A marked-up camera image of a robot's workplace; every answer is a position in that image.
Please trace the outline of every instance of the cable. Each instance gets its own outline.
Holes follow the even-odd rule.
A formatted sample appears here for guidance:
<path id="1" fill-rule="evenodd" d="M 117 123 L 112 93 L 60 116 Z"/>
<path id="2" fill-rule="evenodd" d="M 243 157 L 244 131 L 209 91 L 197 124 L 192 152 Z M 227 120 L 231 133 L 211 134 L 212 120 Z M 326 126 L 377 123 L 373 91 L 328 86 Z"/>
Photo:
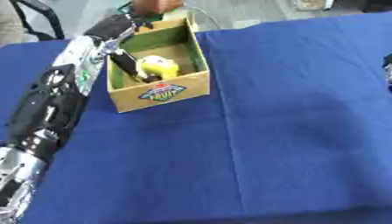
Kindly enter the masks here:
<path id="1" fill-rule="evenodd" d="M 198 8 L 198 7 L 195 7 L 195 6 L 191 6 L 191 5 L 186 4 L 186 3 L 184 4 L 183 7 L 184 7 L 184 8 L 187 8 L 187 9 L 196 10 L 196 11 L 201 12 L 201 13 L 204 14 L 207 18 L 209 18 L 209 19 L 216 25 L 216 27 L 217 27 L 219 30 L 222 29 L 222 28 L 221 28 L 221 25 L 218 23 L 218 21 L 217 21 L 214 17 L 211 17 L 210 15 L 208 15 L 208 13 L 207 13 L 206 11 L 202 10 L 201 8 Z"/>

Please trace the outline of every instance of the yellow object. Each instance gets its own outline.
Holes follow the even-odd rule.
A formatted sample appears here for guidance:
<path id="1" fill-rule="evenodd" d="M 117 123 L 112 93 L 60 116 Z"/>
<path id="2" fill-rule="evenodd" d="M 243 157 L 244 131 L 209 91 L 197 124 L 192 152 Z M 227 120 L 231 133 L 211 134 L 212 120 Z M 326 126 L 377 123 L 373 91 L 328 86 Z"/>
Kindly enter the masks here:
<path id="1" fill-rule="evenodd" d="M 174 60 L 160 56 L 148 56 L 139 59 L 137 67 L 142 78 L 155 74 L 161 76 L 162 80 L 165 81 L 179 76 L 179 65 Z"/>

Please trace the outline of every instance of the robotic hand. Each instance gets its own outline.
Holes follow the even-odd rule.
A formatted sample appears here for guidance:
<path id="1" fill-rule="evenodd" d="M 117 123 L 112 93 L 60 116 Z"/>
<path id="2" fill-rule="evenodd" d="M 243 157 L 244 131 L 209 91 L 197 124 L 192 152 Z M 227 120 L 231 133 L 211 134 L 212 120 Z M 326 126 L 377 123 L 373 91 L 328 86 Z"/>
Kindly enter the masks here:
<path id="1" fill-rule="evenodd" d="M 135 31 L 150 24 L 132 14 L 114 15 L 73 39 L 24 94 L 7 122 L 0 146 L 0 223 L 17 223 L 53 160 L 67 144 L 88 102 L 104 59 L 111 55 L 129 72 L 133 58 L 119 49 Z"/>

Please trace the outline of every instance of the gray floor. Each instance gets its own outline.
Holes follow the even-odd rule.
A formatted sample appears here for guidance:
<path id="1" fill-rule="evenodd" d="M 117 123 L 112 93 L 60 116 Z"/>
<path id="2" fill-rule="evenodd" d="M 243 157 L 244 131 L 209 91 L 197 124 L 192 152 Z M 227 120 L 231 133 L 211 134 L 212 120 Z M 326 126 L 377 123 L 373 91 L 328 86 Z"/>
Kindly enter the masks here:
<path id="1" fill-rule="evenodd" d="M 116 7 L 127 0 L 41 0 L 53 7 L 63 25 L 66 36 L 80 35 L 97 20 L 116 12 Z M 319 18 L 361 13 L 363 0 L 335 0 L 327 11 L 298 11 L 292 0 L 185 0 L 218 20 L 224 29 L 243 28 L 269 21 Z M 195 12 L 201 30 L 215 28 L 204 15 Z M 28 20 L 38 30 L 52 33 L 43 17 L 27 11 Z"/>

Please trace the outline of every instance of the cardboard box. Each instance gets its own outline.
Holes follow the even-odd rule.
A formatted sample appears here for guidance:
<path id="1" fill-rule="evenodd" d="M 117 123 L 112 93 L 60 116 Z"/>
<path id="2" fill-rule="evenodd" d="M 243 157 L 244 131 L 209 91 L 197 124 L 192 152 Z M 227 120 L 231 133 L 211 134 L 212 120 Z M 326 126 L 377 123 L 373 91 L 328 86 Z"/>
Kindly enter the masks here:
<path id="1" fill-rule="evenodd" d="M 117 111 L 127 112 L 201 95 L 209 95 L 209 70 L 186 18 L 153 23 L 141 28 L 121 48 L 138 59 L 158 55 L 179 64 L 181 75 L 141 84 L 108 59 L 108 92 Z"/>

